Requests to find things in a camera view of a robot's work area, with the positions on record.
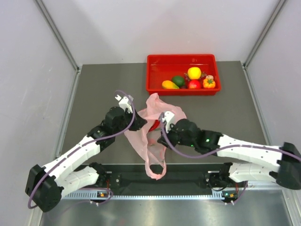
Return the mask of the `red chili pepper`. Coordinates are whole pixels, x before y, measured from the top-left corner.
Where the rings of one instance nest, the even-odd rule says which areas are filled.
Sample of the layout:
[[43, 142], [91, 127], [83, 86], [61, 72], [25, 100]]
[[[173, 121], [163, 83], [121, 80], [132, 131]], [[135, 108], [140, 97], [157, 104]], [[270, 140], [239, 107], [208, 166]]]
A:
[[149, 132], [156, 130], [160, 126], [160, 121], [155, 120], [153, 125], [150, 127]]

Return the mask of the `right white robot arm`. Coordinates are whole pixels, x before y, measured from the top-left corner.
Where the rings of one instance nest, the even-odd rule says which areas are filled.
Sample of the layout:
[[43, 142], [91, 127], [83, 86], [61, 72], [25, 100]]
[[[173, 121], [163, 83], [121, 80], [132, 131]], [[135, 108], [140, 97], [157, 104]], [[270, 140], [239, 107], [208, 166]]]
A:
[[191, 159], [211, 155], [241, 160], [226, 163], [219, 179], [224, 186], [244, 181], [270, 181], [284, 188], [301, 188], [301, 154], [292, 143], [260, 145], [232, 138], [220, 132], [203, 130], [188, 119], [176, 123], [160, 119], [158, 143]]

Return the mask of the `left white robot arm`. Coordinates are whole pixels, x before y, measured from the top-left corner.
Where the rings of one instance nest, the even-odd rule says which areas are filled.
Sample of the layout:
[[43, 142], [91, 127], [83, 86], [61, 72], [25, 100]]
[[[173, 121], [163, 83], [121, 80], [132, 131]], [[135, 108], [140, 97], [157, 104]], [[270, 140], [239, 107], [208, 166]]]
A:
[[63, 197], [89, 185], [103, 186], [107, 176], [98, 163], [84, 169], [77, 168], [89, 158], [99, 154], [116, 136], [139, 131], [147, 121], [128, 108], [112, 107], [101, 124], [92, 128], [84, 138], [65, 154], [44, 166], [36, 164], [28, 175], [25, 193], [29, 196], [28, 208], [51, 211]]

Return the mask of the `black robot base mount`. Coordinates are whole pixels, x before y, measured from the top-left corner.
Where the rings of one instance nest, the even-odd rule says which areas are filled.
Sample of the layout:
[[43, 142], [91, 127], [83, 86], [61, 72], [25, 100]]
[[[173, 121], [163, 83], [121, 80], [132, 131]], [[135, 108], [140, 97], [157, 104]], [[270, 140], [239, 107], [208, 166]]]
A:
[[102, 165], [102, 175], [92, 187], [107, 187], [116, 195], [207, 193], [212, 188], [243, 187], [226, 178], [223, 164], [168, 164], [161, 179], [146, 175], [141, 164]]

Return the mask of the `fruit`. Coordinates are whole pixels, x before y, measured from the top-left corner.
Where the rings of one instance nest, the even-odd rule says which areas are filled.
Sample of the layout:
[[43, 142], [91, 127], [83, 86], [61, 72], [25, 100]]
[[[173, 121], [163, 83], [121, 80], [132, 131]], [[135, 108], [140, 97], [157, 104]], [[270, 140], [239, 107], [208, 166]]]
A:
[[202, 72], [198, 67], [191, 67], [188, 69], [187, 75], [190, 80], [198, 80], [201, 78]]

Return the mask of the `pink plastic bag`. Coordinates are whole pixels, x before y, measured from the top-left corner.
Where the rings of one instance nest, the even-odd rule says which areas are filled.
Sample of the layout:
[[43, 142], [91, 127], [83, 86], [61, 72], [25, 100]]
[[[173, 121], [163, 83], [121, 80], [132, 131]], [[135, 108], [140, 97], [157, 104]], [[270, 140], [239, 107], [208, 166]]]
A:
[[127, 130], [125, 136], [136, 153], [145, 161], [145, 172], [152, 179], [159, 180], [167, 170], [165, 161], [166, 147], [159, 144], [160, 130], [151, 131], [155, 121], [159, 119], [161, 113], [171, 111], [175, 114], [175, 120], [186, 119], [184, 111], [171, 104], [167, 104], [159, 98], [157, 93], [151, 94], [146, 100], [147, 107], [140, 110], [138, 114], [147, 123], [138, 131]]

